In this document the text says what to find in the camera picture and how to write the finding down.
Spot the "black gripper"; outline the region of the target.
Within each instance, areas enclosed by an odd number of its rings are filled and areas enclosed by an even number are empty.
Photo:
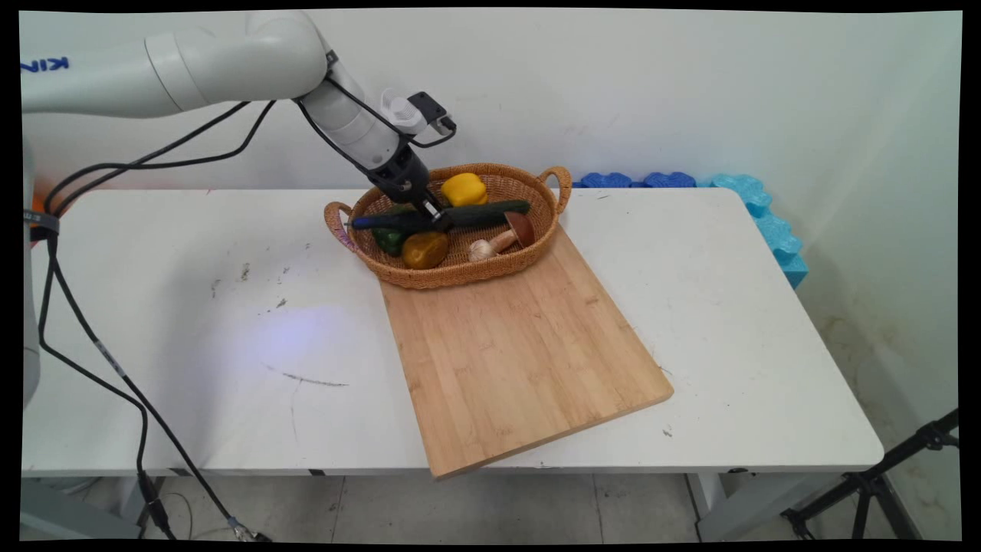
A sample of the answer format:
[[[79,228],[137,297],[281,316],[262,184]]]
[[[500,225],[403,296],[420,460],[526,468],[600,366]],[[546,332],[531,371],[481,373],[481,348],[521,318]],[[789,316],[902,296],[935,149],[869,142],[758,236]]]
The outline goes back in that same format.
[[[370,181],[394,203],[411,204],[428,216],[432,231],[446,233],[453,226],[450,209],[444,209],[430,190],[430,172],[410,146],[399,146],[388,161],[370,170]]]

